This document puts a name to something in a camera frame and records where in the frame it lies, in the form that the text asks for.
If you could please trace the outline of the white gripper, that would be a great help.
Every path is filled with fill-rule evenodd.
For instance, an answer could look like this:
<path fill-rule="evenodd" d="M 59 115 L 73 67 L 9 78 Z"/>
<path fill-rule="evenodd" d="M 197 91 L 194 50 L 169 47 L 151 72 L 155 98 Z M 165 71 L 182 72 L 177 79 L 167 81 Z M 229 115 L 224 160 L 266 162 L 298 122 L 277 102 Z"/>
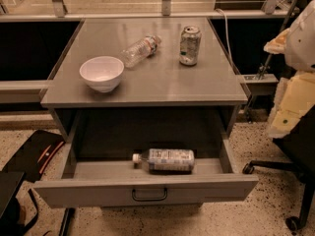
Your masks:
<path fill-rule="evenodd" d="M 264 50 L 284 54 L 286 64 L 297 70 L 290 79 L 281 78 L 274 107 L 268 118 L 267 134 L 280 139 L 288 135 L 315 105 L 315 0 L 294 20 L 289 29 L 268 41 Z"/>

